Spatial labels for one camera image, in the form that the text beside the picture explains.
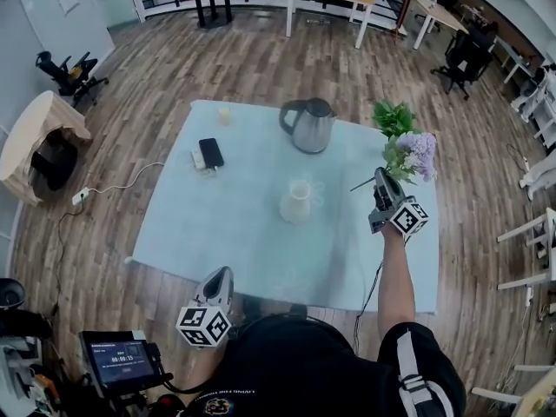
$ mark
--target electric kettle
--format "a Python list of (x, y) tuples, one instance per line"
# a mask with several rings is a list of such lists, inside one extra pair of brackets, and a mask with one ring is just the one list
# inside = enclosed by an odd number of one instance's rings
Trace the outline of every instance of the electric kettle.
[[(289, 125), (286, 116), (295, 112), (294, 122)], [(292, 143), (303, 153), (321, 153), (330, 142), (336, 114), (330, 104), (322, 99), (296, 100), (284, 103), (280, 109), (280, 126), (292, 136)]]

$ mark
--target black smartphone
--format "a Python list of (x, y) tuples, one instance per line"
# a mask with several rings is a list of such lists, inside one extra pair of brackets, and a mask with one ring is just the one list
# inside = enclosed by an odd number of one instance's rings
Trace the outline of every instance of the black smartphone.
[(199, 148), (201, 149), (202, 158), (207, 169), (215, 169), (224, 165), (224, 158), (214, 137), (201, 139), (199, 141)]

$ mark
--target light blue tablecloth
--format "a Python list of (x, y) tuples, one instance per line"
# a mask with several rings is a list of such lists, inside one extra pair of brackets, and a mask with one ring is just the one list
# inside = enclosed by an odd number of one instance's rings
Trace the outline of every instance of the light blue tablecloth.
[[(228, 125), (219, 108), (230, 108)], [(156, 184), (133, 259), (201, 281), (224, 265), (235, 291), (310, 306), (361, 310), (382, 259), (383, 240), (367, 216), (373, 184), (349, 193), (384, 165), (386, 138), (376, 129), (337, 121), (331, 143), (316, 156), (295, 149), (274, 108), (196, 101)], [(225, 165), (216, 176), (195, 170), (191, 149), (214, 137)], [(324, 184), (322, 207), (291, 225), (279, 213), (292, 179)], [(433, 183), (404, 185), (430, 215), (407, 245), (418, 312), (435, 312), (438, 213)], [(377, 308), (376, 289), (367, 310)]]

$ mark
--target monitor screen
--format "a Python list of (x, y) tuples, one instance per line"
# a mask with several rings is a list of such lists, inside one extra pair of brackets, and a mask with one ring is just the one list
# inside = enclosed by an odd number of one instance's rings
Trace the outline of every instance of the monitor screen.
[(155, 373), (140, 341), (90, 343), (101, 383), (131, 380)]

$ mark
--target kettle handle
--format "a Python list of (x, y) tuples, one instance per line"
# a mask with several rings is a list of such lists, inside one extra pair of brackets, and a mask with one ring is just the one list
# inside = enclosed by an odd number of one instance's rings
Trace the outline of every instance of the kettle handle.
[[(301, 117), (301, 112), (305, 109), (305, 101), (302, 100), (295, 100), (289, 101), (282, 105), (280, 108), (280, 126), (281, 128), (288, 133), (289, 135), (294, 134), (295, 125), (299, 118)], [(294, 123), (289, 125), (286, 122), (286, 116), (288, 115), (289, 111), (297, 111), (297, 116), (295, 117)]]

